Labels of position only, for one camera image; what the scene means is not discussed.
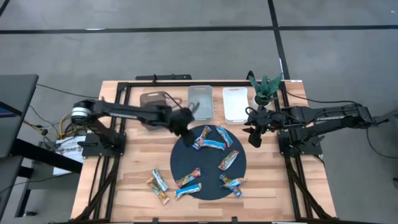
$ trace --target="round black plate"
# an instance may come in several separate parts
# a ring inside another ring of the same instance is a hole
[[[197,138],[200,136],[204,127],[205,125],[197,126],[192,128],[191,131]],[[206,139],[225,143],[223,137],[217,132],[214,125],[208,125],[208,127],[211,128],[212,132],[207,135]],[[230,179],[244,177],[246,171],[246,155],[243,146],[237,137],[228,130],[227,132],[233,143],[230,147],[227,147],[225,151],[212,147],[202,147],[199,150],[193,147],[186,147],[182,142],[182,138],[175,143],[170,159],[174,180],[179,180],[187,174],[190,174],[197,167],[200,168],[201,176],[183,186],[184,188],[201,183],[201,190],[191,194],[193,197],[202,200],[217,200],[232,193],[230,189],[220,187],[223,185],[223,181],[220,180],[219,177],[223,172]],[[226,171],[220,170],[218,168],[219,164],[232,150],[239,151],[237,158]]]

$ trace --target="plastic bin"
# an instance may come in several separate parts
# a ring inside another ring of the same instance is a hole
[[[223,101],[226,124],[244,124],[248,120],[245,112],[249,106],[247,88],[223,88]]]
[[[213,118],[213,87],[209,85],[188,87],[188,101],[193,104],[199,102],[199,107],[193,114],[195,120],[208,121]]]
[[[164,91],[143,93],[139,97],[139,102],[141,107],[149,105],[167,105],[166,98],[164,97]],[[142,125],[149,131],[163,128],[161,126],[151,126],[148,124],[142,124]]]

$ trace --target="potted plant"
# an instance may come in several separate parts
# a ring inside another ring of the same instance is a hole
[[[258,108],[258,106],[265,106],[267,108],[272,100],[276,100],[276,98],[272,98],[272,96],[279,88],[279,84],[282,81],[282,73],[276,76],[269,83],[268,77],[264,75],[262,77],[261,85],[257,83],[254,75],[250,75],[249,79],[251,85],[256,91],[256,95],[253,98],[253,104],[256,109]]]

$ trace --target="robotic arm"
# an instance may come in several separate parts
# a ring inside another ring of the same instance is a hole
[[[293,148],[293,153],[300,153],[308,145],[317,146],[323,138],[318,135],[326,134],[342,128],[366,129],[391,120],[397,111],[381,116],[372,117],[367,107],[357,104],[336,106],[329,108],[311,109],[307,106],[293,106],[282,108],[280,112],[261,110],[248,113],[245,125],[250,133],[249,142],[254,147],[260,147],[261,135],[266,131],[288,130],[290,134],[287,144]]]
[[[86,141],[80,143],[83,146],[83,156],[123,154],[125,136],[117,133],[114,129],[105,127],[98,121],[103,116],[136,119],[143,124],[163,126],[176,136],[183,137],[186,145],[193,144],[193,134],[188,130],[188,124],[194,118],[189,108],[173,111],[172,107],[167,105],[151,105],[141,108],[108,103],[103,100],[83,100],[73,105],[71,114],[73,124],[85,126],[94,133],[94,135],[88,134]]]

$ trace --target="energy bar wrapper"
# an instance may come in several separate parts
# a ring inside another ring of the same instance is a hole
[[[210,132],[211,132],[211,128],[209,128],[208,126],[205,126],[205,128],[203,128],[203,131],[201,132],[201,135],[195,140],[195,142],[193,143],[192,146],[193,146],[196,150],[199,150],[199,149],[200,149],[199,142],[200,142],[202,139],[205,139],[205,138],[207,137],[207,135],[208,135]]]
[[[175,193],[175,198],[179,199],[181,196],[183,196],[185,194],[192,194],[192,193],[195,193],[195,192],[199,192],[200,190],[201,190],[201,183],[195,184],[195,185],[192,185],[192,186],[188,186],[188,187],[185,187],[183,189],[178,189],[178,190],[176,190],[174,192]]]
[[[207,139],[202,139],[199,142],[199,146],[203,147],[203,146],[208,146],[208,147],[213,147],[215,149],[221,149],[222,151],[225,150],[225,143],[222,142],[218,142],[218,141],[213,141],[213,140],[207,140]]]
[[[223,127],[217,126],[217,131],[218,133],[223,137],[224,141],[226,142],[227,147],[230,147],[232,145],[232,139],[226,132],[226,130]]]
[[[246,181],[245,178],[243,177],[239,177],[239,178],[235,178],[233,180],[230,180],[229,182],[226,182],[224,185],[222,185],[222,187],[226,187],[226,188],[233,188],[233,187],[237,187],[241,184],[243,184]]]
[[[157,168],[152,170],[152,175],[155,177],[160,189],[162,189],[164,192],[169,189],[169,186],[166,184],[166,181],[164,181],[163,177],[159,174],[159,170]]]
[[[200,177],[200,169],[196,168],[194,171],[192,171],[192,173],[186,175],[185,177],[182,177],[181,179],[175,181],[175,183],[177,184],[177,186],[179,188],[181,188],[182,186],[184,186],[185,184],[193,181],[195,178]]]
[[[227,176],[225,176],[225,174],[221,174],[221,175],[220,175],[220,179],[221,179],[224,183],[227,183],[227,182],[230,182],[230,181],[231,181],[231,179],[229,179]],[[232,191],[234,192],[235,196],[237,196],[238,198],[241,198],[241,197],[243,196],[243,195],[242,195],[242,191],[239,189],[238,186],[229,187],[229,189],[232,190]]]
[[[160,187],[157,185],[157,181],[154,177],[151,177],[149,180],[147,180],[147,184],[159,197],[160,201],[162,202],[162,205],[165,205],[170,200],[168,196],[164,194],[163,190],[160,189]]]
[[[225,157],[225,159],[223,159],[223,161],[221,161],[221,164],[218,166],[218,168],[221,170],[227,170],[237,158],[238,154],[239,151],[233,150],[228,156]]]

